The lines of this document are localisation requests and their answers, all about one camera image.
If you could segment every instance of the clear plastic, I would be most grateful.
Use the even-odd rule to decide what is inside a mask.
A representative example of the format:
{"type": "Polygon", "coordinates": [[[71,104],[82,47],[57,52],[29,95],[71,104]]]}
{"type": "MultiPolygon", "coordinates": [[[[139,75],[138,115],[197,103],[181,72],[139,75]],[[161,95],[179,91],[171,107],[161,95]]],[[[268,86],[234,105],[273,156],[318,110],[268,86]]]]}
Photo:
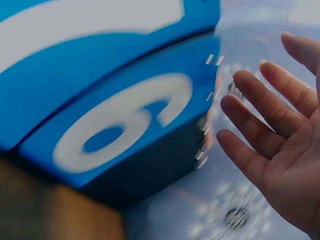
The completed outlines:
{"type": "Polygon", "coordinates": [[[211,128],[206,138],[212,146],[208,159],[199,170],[126,213],[130,240],[309,239],[269,206],[224,154],[215,134],[228,128],[243,139],[221,111],[220,100],[226,94],[238,96],[263,120],[233,85],[232,76],[239,69],[252,72],[276,93],[259,71],[261,61],[271,61],[315,88],[315,77],[286,53],[280,35],[291,32],[320,40],[320,1],[221,0],[221,7],[216,34],[221,37],[223,61],[207,118],[211,128]]]}

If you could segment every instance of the wooden table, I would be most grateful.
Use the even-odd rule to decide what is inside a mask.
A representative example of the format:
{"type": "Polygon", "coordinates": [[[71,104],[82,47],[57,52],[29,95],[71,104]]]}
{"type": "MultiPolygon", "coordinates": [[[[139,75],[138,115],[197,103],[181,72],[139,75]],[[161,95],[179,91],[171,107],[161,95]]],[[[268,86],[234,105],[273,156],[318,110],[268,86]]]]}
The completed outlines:
{"type": "Polygon", "coordinates": [[[17,156],[0,157],[1,240],[123,240],[122,218],[17,156]]]}

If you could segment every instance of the finger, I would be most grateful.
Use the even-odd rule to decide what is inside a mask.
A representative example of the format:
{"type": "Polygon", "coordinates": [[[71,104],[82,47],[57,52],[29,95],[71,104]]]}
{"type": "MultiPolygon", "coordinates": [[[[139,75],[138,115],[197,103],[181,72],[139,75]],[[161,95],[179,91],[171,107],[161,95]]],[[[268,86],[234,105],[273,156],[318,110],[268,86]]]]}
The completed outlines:
{"type": "Polygon", "coordinates": [[[305,118],[309,119],[318,107],[317,93],[308,84],[271,62],[260,65],[264,78],[283,95],[305,118]]]}
{"type": "Polygon", "coordinates": [[[301,114],[288,107],[250,72],[240,70],[233,78],[236,87],[245,98],[275,132],[285,139],[288,139],[306,122],[301,114]]]}
{"type": "Polygon", "coordinates": [[[243,174],[260,190],[266,186],[265,176],[270,163],[266,158],[253,151],[236,135],[227,129],[219,131],[217,140],[226,155],[243,172],[243,174]]]}
{"type": "Polygon", "coordinates": [[[284,48],[295,60],[317,75],[320,64],[320,43],[305,36],[285,32],[281,35],[284,48]]]}
{"type": "Polygon", "coordinates": [[[286,141],[254,116],[237,97],[225,96],[221,108],[249,144],[265,158],[271,160],[286,141]]]}

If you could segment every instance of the white number 6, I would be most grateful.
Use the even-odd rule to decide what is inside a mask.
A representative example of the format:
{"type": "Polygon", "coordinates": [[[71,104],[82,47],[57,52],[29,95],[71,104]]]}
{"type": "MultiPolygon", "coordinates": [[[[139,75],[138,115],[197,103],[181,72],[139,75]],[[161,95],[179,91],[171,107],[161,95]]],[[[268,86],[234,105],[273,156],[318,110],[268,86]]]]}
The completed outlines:
{"type": "Polygon", "coordinates": [[[106,99],[83,115],[61,137],[53,150],[53,160],[62,170],[84,173],[95,169],[130,148],[148,129],[152,115],[144,106],[165,100],[168,105],[157,115],[166,127],[187,106],[192,97],[192,81],[182,73],[167,73],[141,81],[106,99]],[[95,152],[83,151],[92,136],[115,125],[123,133],[95,152]]]}

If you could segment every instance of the hand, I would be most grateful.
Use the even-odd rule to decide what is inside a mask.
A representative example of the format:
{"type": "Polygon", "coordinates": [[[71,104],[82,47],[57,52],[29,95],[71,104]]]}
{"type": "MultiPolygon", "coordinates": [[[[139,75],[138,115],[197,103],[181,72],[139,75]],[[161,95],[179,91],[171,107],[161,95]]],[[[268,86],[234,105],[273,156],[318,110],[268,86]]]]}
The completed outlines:
{"type": "Polygon", "coordinates": [[[273,130],[238,98],[227,95],[222,110],[254,150],[226,129],[218,132],[217,140],[284,219],[320,239],[320,42],[289,33],[281,39],[287,52],[316,75],[317,92],[280,66],[261,64],[262,75],[295,111],[240,70],[233,77],[235,85],[273,130]]]}

